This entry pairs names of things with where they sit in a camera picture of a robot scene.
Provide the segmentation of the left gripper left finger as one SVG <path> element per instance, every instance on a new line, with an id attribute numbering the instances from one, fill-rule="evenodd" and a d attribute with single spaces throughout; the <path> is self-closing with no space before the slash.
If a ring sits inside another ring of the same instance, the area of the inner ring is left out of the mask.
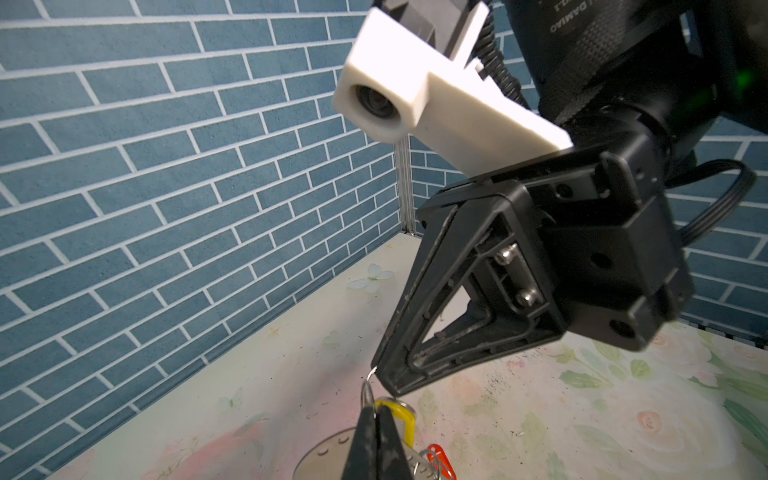
<path id="1" fill-rule="evenodd" d="M 341 479 L 376 480 L 377 453 L 376 411 L 373 406 L 367 406 L 359 415 Z"/>

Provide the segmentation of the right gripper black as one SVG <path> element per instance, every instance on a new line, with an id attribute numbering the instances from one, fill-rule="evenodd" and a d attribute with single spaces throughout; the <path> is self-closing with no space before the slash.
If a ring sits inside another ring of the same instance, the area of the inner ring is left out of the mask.
<path id="1" fill-rule="evenodd" d="M 372 367 L 404 396 L 566 332 L 645 349 L 693 292 L 657 147 L 619 133 L 452 185 L 423 236 Z"/>

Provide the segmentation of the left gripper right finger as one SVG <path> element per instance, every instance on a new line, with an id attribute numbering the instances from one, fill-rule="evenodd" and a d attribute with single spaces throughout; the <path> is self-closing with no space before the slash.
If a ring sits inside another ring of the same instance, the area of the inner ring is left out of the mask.
<path id="1" fill-rule="evenodd" d="M 391 413 L 377 414 L 377 479 L 412 480 L 412 469 Z"/>

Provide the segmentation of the key with red tag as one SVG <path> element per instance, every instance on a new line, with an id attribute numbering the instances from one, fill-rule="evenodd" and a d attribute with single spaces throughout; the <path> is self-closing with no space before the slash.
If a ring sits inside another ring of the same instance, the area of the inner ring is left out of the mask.
<path id="1" fill-rule="evenodd" d="M 426 459 L 436 470 L 438 479 L 456 480 L 456 473 L 445 453 L 445 450 L 438 444 L 430 444 L 424 451 Z"/>

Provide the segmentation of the key with yellow tag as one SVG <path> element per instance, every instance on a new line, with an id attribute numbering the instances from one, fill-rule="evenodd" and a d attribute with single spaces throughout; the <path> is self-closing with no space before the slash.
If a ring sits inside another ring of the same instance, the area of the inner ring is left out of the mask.
<path id="1" fill-rule="evenodd" d="M 415 410 L 404 401 L 392 397 L 380 397 L 376 399 L 375 406 L 377 409 L 381 406 L 386 406 L 391 411 L 401 440 L 408 447 L 413 447 L 416 430 Z"/>

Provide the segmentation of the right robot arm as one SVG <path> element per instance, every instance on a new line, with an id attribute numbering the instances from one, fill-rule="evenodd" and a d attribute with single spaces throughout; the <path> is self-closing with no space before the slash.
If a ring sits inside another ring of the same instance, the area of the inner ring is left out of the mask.
<path id="1" fill-rule="evenodd" d="M 609 1 L 568 23 L 550 1 L 506 8 L 538 110 L 572 145 L 417 210 L 424 237 L 372 362 L 394 396 L 569 331 L 645 349 L 693 295 L 684 248 L 757 179 L 694 147 L 719 115 L 767 127 L 764 4 Z"/>

